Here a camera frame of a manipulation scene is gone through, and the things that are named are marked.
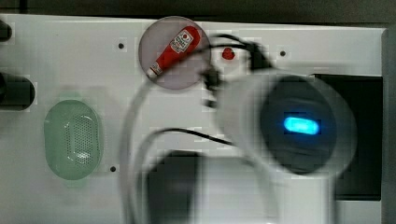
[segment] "blue light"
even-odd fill
[[[286,130],[293,133],[317,134],[319,125],[312,119],[289,117],[283,122]]]

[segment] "black cable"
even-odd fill
[[[196,49],[193,52],[191,52],[189,54],[189,57],[194,55],[194,54],[198,54],[198,53],[202,53],[206,50],[209,49],[216,49],[216,48],[234,48],[234,49],[244,49],[247,50],[248,46],[247,45],[243,45],[243,44],[218,44],[218,45],[206,45],[204,47],[201,47],[200,49]]]
[[[164,133],[187,133],[187,134],[192,134],[192,135],[196,135],[196,136],[208,139],[208,140],[213,141],[213,142],[221,143],[221,144],[228,145],[228,146],[233,146],[232,142],[229,142],[229,141],[217,138],[217,137],[213,137],[213,136],[205,134],[205,133],[199,133],[199,132],[196,132],[196,131],[193,131],[193,130],[182,129],[182,128],[165,128],[165,129],[161,129],[159,131],[151,133],[148,136],[148,139],[149,139],[150,136],[158,137],[159,135],[164,134]]]
[[[234,35],[227,35],[227,34],[219,34],[219,35],[212,35],[212,37],[216,37],[216,38],[227,38],[227,39],[231,39],[234,41],[237,41],[243,45],[249,45],[250,43],[241,40],[240,38],[234,36]]]
[[[196,53],[202,53],[205,50],[208,49],[213,49],[213,48],[225,48],[225,47],[229,47],[229,48],[237,48],[237,49],[246,49],[247,47],[244,45],[238,45],[238,44],[221,44],[221,45],[208,45],[206,47],[203,47],[202,49],[197,49],[195,51],[193,51],[191,54],[196,54]],[[145,82],[145,84],[139,89],[139,91],[137,92],[137,95],[134,97],[134,99],[131,102],[131,106],[129,107],[128,111],[127,111],[127,115],[125,116],[125,120],[127,120],[124,124],[123,124],[123,137],[121,142],[125,143],[125,144],[121,144],[120,145],[120,150],[121,151],[125,151],[125,154],[121,154],[121,159],[122,159],[122,163],[125,164],[125,168],[126,170],[120,169],[120,185],[124,186],[125,188],[121,188],[121,191],[123,192],[123,194],[125,194],[125,197],[122,197],[123,199],[123,207],[124,207],[124,213],[125,213],[125,220],[128,221],[132,221],[133,223],[138,223],[137,221],[137,214],[135,213],[135,205],[134,205],[134,201],[135,198],[132,195],[131,190],[139,190],[139,188],[135,189],[135,179],[137,178],[137,176],[135,176],[135,172],[138,171],[142,165],[143,159],[145,158],[146,155],[146,151],[145,150],[140,150],[140,148],[148,148],[151,141],[154,139],[155,136],[158,136],[162,133],[166,133],[166,132],[180,132],[180,133],[190,133],[190,134],[195,134],[198,136],[201,136],[203,138],[207,138],[210,139],[212,141],[215,142],[220,142],[222,144],[226,144],[226,145],[231,145],[232,143],[227,142],[225,140],[222,139],[218,139],[216,137],[212,137],[210,135],[204,134],[204,133],[198,133],[195,131],[190,131],[190,130],[185,130],[185,129],[164,129],[164,130],[160,130],[157,131],[155,133],[152,133],[150,136],[148,136],[148,138],[146,138],[147,141],[145,141],[144,145],[141,145],[140,148],[137,150],[137,154],[135,155],[135,158],[132,163],[132,169],[128,167],[127,164],[129,164],[130,159],[133,156],[133,146],[131,145],[132,143],[132,139],[133,139],[133,133],[134,133],[134,122],[137,118],[138,115],[138,109],[140,108],[140,106],[143,104],[143,102],[145,101],[150,87],[156,83],[158,81],[158,79],[160,79],[162,76],[157,76],[151,79],[151,81],[147,81]]]

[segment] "green container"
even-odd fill
[[[93,172],[103,155],[99,118],[77,100],[55,105],[44,123],[49,168],[66,180],[78,180]]]

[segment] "red tube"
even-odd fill
[[[182,61],[197,47],[200,40],[201,37],[195,27],[184,27],[169,43],[157,61],[148,69],[147,75],[156,77],[175,63]]]

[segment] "black object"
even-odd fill
[[[216,108],[218,103],[216,101],[212,101],[212,100],[205,100],[204,105],[209,108]]]
[[[357,151],[335,183],[336,200],[380,201],[382,175],[382,77],[315,75],[350,106],[357,124]]]
[[[204,78],[205,87],[213,95],[216,94],[218,87],[224,82],[220,77],[220,72],[215,66],[210,65],[205,71],[201,73]]]
[[[260,46],[257,43],[247,45],[247,51],[250,53],[250,70],[256,71],[265,68],[272,68],[270,61],[264,56]]]
[[[0,110],[23,110],[35,99],[35,87],[25,77],[0,73]]]
[[[287,117],[312,119],[322,126],[319,134],[290,133]],[[286,169],[307,175],[322,167],[336,141],[335,119],[323,96],[300,77],[282,78],[262,103],[261,131],[265,144]]]
[[[160,129],[158,131],[155,131],[155,132],[149,134],[145,138],[143,143],[140,145],[139,150],[147,150],[149,145],[151,144],[151,142],[154,141],[154,139],[156,139],[157,137],[159,137],[160,135],[165,134],[165,133],[187,133],[187,134],[205,138],[205,139],[213,141],[213,142],[221,143],[224,145],[229,145],[229,146],[233,145],[232,142],[226,141],[221,138],[213,137],[213,136],[205,134],[205,133],[199,133],[199,132],[196,132],[193,130],[182,129],[182,128],[164,128],[164,129]]]
[[[151,223],[187,223],[203,157],[196,152],[173,151],[147,175]]]
[[[12,29],[9,25],[0,21],[0,42],[8,41],[12,37]]]

